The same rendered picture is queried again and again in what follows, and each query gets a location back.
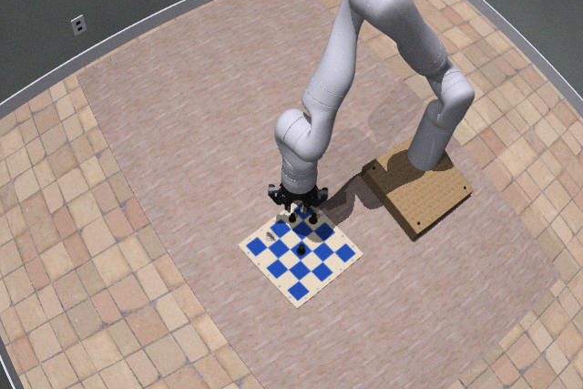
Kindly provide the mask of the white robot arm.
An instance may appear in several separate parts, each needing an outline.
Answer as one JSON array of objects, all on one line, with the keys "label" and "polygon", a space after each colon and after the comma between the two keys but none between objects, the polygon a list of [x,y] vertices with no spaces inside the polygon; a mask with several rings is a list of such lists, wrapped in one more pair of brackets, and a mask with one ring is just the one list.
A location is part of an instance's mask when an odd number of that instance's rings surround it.
[{"label": "white robot arm", "polygon": [[292,108],[275,124],[281,182],[291,193],[307,193],[316,184],[318,159],[330,144],[337,111],[353,83],[364,19],[393,39],[404,61],[426,77],[438,98],[427,105],[408,149],[417,169],[435,168],[474,101],[473,87],[447,59],[445,46],[413,0],[342,0],[322,58],[302,93],[302,104],[311,117]]}]

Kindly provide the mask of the blue and cream chessboard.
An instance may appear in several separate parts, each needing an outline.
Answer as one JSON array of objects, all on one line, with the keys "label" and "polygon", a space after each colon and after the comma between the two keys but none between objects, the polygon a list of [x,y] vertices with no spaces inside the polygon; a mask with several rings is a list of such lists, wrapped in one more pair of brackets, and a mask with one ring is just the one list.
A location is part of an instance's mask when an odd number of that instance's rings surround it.
[{"label": "blue and cream chessboard", "polygon": [[[311,206],[303,214],[301,206],[302,200],[294,201],[291,213],[283,210],[238,244],[296,309],[363,256],[319,208]],[[309,222],[313,212],[316,224]],[[294,223],[289,222],[292,213]],[[268,229],[275,234],[273,241],[265,238]],[[296,252],[300,244],[305,245],[303,255]]]}]

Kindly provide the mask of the white knight chess piece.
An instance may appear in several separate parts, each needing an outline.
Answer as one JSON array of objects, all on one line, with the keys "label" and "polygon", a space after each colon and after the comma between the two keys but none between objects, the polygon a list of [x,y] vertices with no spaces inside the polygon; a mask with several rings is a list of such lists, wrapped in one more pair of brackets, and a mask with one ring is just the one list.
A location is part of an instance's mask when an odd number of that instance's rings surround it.
[{"label": "white knight chess piece", "polygon": [[270,229],[268,229],[267,235],[265,236],[265,238],[266,238],[267,241],[273,241],[274,240],[274,235],[275,234]]}]

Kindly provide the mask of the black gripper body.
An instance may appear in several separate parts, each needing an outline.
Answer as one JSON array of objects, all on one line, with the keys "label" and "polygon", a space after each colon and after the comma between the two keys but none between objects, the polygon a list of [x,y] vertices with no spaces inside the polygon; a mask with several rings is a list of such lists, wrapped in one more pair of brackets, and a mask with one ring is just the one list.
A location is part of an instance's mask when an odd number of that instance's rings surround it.
[{"label": "black gripper body", "polygon": [[[318,191],[316,189],[318,189],[318,187],[314,186],[314,188],[312,190],[310,190],[307,193],[303,193],[303,194],[295,194],[295,193],[291,193],[288,190],[286,190],[284,188],[284,186],[282,185],[282,183],[280,184],[281,188],[279,189],[280,194],[282,194],[283,196],[285,196],[286,198],[291,198],[293,200],[305,200],[305,199],[310,199],[311,197],[317,195]],[[285,193],[285,194],[284,194]]]}]

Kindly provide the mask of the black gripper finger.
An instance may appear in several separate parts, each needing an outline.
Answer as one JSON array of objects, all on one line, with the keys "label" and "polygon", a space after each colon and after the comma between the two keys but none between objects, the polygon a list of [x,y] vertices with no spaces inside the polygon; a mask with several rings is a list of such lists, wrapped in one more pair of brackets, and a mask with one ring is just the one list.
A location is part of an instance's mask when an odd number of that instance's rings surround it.
[{"label": "black gripper finger", "polygon": [[[313,206],[314,208],[319,207],[323,202],[328,199],[328,188],[316,189],[318,191],[317,195],[313,198],[310,198],[310,202],[308,199],[302,200],[303,203],[303,214],[310,211],[310,207]],[[307,209],[309,208],[309,209]],[[306,211],[307,210],[307,211]]]},{"label": "black gripper finger", "polygon": [[291,204],[293,202],[293,199],[282,196],[282,194],[280,194],[279,192],[280,188],[281,186],[275,187],[273,184],[270,184],[268,195],[277,205],[284,204],[284,209],[287,210],[288,213],[291,213]]}]

